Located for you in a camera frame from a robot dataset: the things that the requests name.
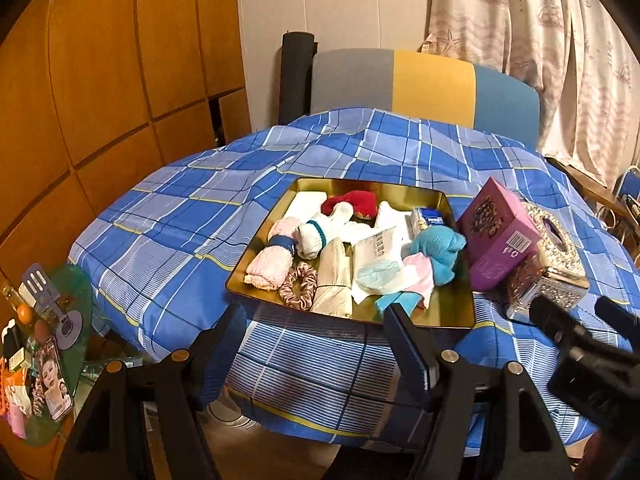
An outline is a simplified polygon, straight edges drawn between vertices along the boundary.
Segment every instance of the gold metal tray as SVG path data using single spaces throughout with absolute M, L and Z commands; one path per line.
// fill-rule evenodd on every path
M 265 218 L 254 238 L 249 242 L 238 264 L 234 267 L 228 280 L 226 280 L 226 288 L 236 294 L 279 304 L 284 308 L 277 291 L 261 290 L 244 282 L 246 268 L 258 252 L 265 247 L 269 230 L 274 222 L 283 218 L 297 192 L 324 191 L 329 196 L 335 196 L 342 195 L 353 189 L 373 191 L 378 202 L 386 200 L 391 207 L 397 210 L 409 211 L 417 206 L 437 209 L 442 214 L 445 224 L 456 231 L 458 230 L 447 197 L 441 191 L 366 180 L 299 178 L 278 200 L 278 203 Z M 347 246 L 347 256 L 351 256 L 350 245 Z M 316 258 L 310 263 L 317 269 L 318 262 L 319 258 Z M 466 329 L 474 325 L 473 296 L 468 279 L 466 250 L 460 253 L 455 270 L 456 277 L 452 282 L 435 287 L 428 309 L 416 308 L 414 310 L 411 319 L 415 325 Z M 381 319 L 375 307 L 377 298 L 379 296 L 369 296 L 361 304 L 354 302 L 351 319 L 379 323 Z

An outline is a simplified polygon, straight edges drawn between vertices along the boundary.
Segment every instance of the barcode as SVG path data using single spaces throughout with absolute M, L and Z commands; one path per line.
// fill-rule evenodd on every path
M 516 249 L 519 253 L 523 253 L 531 245 L 531 240 L 520 231 L 516 231 L 507 240 L 507 245 Z

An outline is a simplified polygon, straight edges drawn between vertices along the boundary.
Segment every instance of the white curtain with pattern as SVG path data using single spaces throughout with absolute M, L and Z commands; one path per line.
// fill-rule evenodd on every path
M 599 0 L 432 0 L 422 50 L 535 88 L 540 152 L 613 185 L 638 60 Z

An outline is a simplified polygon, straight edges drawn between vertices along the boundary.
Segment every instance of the metal screw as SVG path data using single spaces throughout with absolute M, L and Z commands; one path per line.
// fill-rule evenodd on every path
M 171 354 L 171 359 L 177 363 L 186 361 L 189 358 L 189 351 L 184 348 L 180 348 Z
M 119 372 L 120 370 L 122 370 L 122 361 L 111 361 L 107 365 L 107 371 L 110 374 L 114 374 L 116 372 Z
M 510 371 L 514 375 L 520 375 L 521 373 L 523 373 L 524 368 L 522 367 L 522 365 L 519 362 L 511 361 L 507 365 L 507 370 Z
M 460 359 L 458 352 L 455 350 L 443 350 L 440 355 L 447 363 L 455 363 Z

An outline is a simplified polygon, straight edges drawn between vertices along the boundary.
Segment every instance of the pink cloth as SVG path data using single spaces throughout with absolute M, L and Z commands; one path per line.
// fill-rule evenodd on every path
M 275 235 L 293 238 L 299 225 L 300 220 L 294 217 L 278 220 L 269 231 L 268 239 Z M 292 263 L 293 255 L 284 247 L 265 247 L 247 267 L 244 282 L 264 290 L 277 290 L 282 286 Z
M 429 299 L 433 292 L 433 268 L 431 267 L 431 260 L 422 253 L 411 254 L 407 256 L 402 262 L 405 265 L 413 265 L 418 271 L 420 280 L 418 283 L 412 286 L 408 286 L 403 289 L 403 292 L 416 292 L 420 294 L 424 299 L 424 307 L 428 308 Z

